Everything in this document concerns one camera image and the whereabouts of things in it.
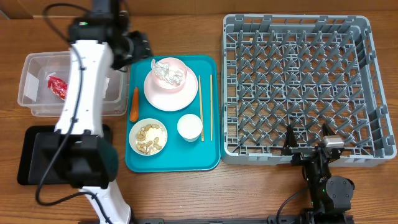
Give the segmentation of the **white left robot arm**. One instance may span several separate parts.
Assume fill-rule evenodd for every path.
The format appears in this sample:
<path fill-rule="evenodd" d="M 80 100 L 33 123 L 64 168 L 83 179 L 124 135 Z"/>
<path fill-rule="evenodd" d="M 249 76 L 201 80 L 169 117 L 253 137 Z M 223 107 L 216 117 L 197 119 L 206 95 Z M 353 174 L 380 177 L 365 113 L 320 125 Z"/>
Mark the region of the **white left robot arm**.
<path fill-rule="evenodd" d="M 63 37 L 70 71 L 63 110 L 52 133 L 37 136 L 35 148 L 50 154 L 47 170 L 85 196 L 101 223 L 135 223 L 116 182 L 118 153 L 104 138 L 105 78 L 152 56 L 144 33 L 129 30 L 125 1 L 94 1 Z"/>

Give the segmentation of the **white bowl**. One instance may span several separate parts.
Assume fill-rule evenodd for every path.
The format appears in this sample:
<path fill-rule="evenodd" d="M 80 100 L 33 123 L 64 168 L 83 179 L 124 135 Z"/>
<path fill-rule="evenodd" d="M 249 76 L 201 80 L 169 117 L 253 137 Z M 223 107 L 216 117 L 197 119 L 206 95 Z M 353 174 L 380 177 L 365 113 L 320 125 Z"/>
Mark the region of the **white bowl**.
<path fill-rule="evenodd" d="M 168 133 L 159 120 L 146 118 L 138 121 L 127 136 L 127 145 L 142 156 L 154 156 L 166 146 Z"/>

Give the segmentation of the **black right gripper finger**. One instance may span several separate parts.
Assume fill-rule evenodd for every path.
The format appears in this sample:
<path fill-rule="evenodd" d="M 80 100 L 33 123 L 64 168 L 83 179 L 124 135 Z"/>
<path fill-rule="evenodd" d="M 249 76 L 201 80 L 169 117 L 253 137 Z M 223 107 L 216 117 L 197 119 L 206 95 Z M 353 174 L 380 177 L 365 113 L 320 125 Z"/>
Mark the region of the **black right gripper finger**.
<path fill-rule="evenodd" d="M 335 132 L 330 128 L 330 126 L 326 123 L 322 124 L 322 134 L 325 136 L 334 136 Z"/>
<path fill-rule="evenodd" d="M 296 147 L 298 147 L 297 140 L 295 138 L 292 125 L 289 124 L 287 126 L 286 137 L 282 148 L 282 155 L 291 156 L 292 155 L 291 149 Z"/>

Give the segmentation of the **white cup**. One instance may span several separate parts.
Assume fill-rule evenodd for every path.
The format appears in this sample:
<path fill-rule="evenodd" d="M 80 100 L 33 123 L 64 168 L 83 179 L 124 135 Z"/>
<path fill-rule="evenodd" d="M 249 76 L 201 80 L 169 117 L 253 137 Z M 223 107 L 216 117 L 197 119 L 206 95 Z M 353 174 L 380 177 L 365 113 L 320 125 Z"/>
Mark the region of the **white cup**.
<path fill-rule="evenodd" d="M 183 115 L 177 123 L 177 131 L 187 142 L 196 141 L 203 131 L 201 119 L 195 114 Z"/>

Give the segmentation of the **orange carrot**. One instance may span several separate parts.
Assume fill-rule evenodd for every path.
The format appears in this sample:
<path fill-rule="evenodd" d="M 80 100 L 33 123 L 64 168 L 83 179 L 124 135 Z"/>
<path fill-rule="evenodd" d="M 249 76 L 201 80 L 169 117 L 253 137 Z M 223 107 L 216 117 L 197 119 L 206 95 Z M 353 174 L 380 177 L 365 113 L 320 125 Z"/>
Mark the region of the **orange carrot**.
<path fill-rule="evenodd" d="M 139 88 L 136 86 L 133 92 L 129 120 L 134 123 L 139 119 Z"/>

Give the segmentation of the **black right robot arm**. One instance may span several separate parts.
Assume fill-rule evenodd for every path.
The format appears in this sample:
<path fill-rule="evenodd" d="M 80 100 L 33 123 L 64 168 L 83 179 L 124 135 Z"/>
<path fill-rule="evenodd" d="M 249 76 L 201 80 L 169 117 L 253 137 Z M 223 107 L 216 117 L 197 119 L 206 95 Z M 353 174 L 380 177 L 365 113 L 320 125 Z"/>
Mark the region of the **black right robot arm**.
<path fill-rule="evenodd" d="M 302 175 L 308 187 L 283 202 L 275 216 L 277 223 L 354 223 L 354 218 L 346 212 L 351 209 L 355 184 L 345 177 L 332 175 L 329 168 L 329 163 L 340 158 L 345 143 L 325 123 L 322 125 L 322 133 L 320 143 L 303 148 L 297 143 L 293 127 L 287 126 L 282 153 L 292 157 L 292 166 L 302 167 Z M 280 215 L 288 202 L 306 191 L 310 193 L 311 208 L 304 208 L 296 216 Z"/>

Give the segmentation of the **red snack wrapper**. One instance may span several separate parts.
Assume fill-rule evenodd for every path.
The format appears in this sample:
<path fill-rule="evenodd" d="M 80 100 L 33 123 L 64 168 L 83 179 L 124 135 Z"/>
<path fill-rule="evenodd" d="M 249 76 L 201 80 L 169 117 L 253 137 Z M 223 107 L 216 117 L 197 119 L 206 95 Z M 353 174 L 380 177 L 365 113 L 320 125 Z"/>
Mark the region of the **red snack wrapper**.
<path fill-rule="evenodd" d="M 54 76 L 48 77 L 47 88 L 62 100 L 65 100 L 67 97 L 67 87 L 68 84 L 62 79 Z"/>

